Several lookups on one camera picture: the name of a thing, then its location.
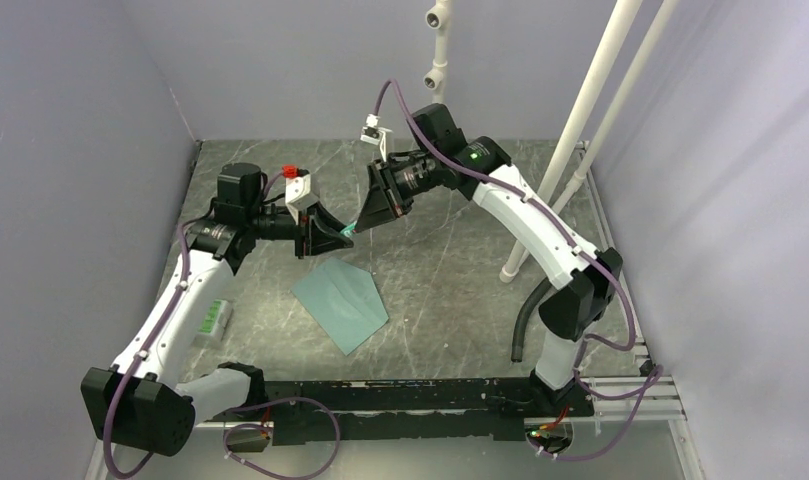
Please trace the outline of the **green white glue stick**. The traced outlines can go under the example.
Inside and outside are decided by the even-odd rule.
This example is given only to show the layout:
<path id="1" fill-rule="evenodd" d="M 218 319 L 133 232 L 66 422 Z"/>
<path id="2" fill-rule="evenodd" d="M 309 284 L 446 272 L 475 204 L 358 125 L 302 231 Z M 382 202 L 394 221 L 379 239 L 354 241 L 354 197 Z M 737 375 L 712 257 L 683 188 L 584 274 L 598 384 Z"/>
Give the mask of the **green white glue stick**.
<path id="1" fill-rule="evenodd" d="M 340 231 L 340 234 L 345 237 L 352 237 L 354 235 L 355 224 L 349 224 Z"/>

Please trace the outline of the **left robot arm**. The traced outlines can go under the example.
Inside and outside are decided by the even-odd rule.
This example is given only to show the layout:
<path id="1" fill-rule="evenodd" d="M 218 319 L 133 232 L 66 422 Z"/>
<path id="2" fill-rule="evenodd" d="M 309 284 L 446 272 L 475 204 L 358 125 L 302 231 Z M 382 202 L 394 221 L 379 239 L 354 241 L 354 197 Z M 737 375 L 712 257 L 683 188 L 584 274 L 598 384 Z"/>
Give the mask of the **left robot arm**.
<path id="1" fill-rule="evenodd" d="M 177 230 L 175 270 L 144 324 L 109 367 L 84 376 L 81 393 L 107 463 L 117 446 L 170 457 L 204 421 L 224 412 L 252 420 L 265 411 L 258 367 L 227 362 L 194 381 L 179 377 L 207 312 L 258 242 L 288 241 L 297 258 L 353 245 L 308 170 L 284 166 L 277 176 L 284 195 L 272 200 L 272 180 L 258 166 L 221 169 L 204 214 Z"/>

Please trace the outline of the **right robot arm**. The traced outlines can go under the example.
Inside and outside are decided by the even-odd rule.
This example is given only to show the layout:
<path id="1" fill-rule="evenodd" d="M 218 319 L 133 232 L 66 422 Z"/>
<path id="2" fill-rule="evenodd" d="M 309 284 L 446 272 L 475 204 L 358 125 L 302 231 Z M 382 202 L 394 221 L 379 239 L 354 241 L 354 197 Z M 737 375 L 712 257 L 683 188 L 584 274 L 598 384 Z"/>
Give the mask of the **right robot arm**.
<path id="1" fill-rule="evenodd" d="M 446 106 L 431 104 L 417 111 L 413 122 L 426 130 L 416 137 L 417 149 L 390 153 L 388 130 L 377 114 L 367 116 L 360 139 L 377 146 L 381 156 L 368 166 L 368 193 L 352 230 L 361 233 L 402 218 L 417 195 L 438 187 L 459 192 L 496 218 L 533 256 L 554 290 L 539 307 L 546 333 L 530 391 L 535 409 L 554 415 L 578 384 L 583 339 L 615 296 L 621 256 L 612 248 L 597 249 L 560 220 L 495 141 L 485 136 L 467 141 Z"/>

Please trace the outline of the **teal envelope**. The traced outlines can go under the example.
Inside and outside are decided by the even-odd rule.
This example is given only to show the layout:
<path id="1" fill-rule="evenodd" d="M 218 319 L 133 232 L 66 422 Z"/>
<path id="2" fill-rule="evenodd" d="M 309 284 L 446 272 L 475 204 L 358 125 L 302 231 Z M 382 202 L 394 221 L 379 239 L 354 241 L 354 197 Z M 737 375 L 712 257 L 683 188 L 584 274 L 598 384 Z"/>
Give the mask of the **teal envelope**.
<path id="1" fill-rule="evenodd" d="M 389 320 L 372 274 L 338 258 L 313 269 L 291 292 L 344 355 Z"/>

